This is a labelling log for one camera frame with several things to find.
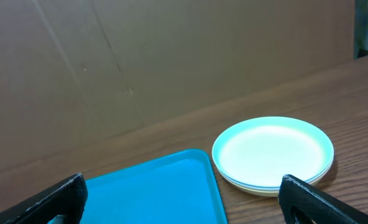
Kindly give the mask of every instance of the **wall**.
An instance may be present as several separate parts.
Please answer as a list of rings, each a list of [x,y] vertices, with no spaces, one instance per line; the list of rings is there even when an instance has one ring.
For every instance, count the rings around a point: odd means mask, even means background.
[[[0,0],[0,170],[351,60],[347,0]]]

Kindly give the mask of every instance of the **black object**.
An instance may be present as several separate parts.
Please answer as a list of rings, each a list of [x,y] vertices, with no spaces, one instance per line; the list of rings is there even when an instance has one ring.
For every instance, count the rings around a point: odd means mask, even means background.
[[[87,186],[82,174],[72,175],[41,193],[0,213],[0,223],[32,224],[80,223],[87,201]]]
[[[368,223],[365,213],[292,175],[283,176],[278,199],[287,224]]]

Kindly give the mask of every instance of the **wooden table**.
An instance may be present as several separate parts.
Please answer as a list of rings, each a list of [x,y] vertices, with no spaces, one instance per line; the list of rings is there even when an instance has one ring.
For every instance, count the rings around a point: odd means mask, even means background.
[[[229,126],[258,116],[289,116],[313,123],[336,153],[320,189],[368,213],[368,57],[283,85],[0,172],[0,211],[75,172],[86,178],[187,148],[209,153]],[[239,191],[215,170],[230,223],[283,223],[276,198]]]

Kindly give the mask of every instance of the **blue tray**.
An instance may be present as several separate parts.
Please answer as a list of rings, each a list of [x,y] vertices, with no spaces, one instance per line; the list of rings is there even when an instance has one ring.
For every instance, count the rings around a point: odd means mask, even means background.
[[[87,181],[82,221],[227,223],[208,155],[187,149]]]

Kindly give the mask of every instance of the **beige backdrop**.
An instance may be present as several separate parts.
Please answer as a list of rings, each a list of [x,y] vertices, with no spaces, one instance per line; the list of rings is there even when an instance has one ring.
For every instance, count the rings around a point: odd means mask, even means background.
[[[351,60],[353,23],[348,0],[0,0],[0,170]]]

